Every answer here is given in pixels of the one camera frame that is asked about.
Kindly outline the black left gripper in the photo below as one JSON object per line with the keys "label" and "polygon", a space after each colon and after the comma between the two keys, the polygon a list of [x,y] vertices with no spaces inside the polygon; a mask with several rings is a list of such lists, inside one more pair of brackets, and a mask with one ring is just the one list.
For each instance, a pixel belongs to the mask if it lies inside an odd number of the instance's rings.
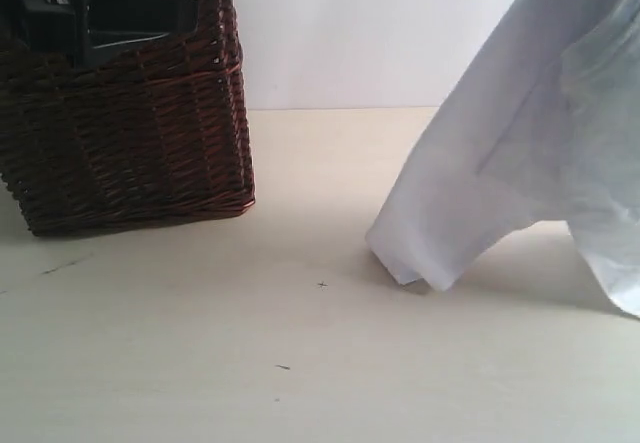
{"label": "black left gripper", "polygon": [[1,35],[30,51],[59,54],[76,67],[198,26],[199,0],[1,0]]}

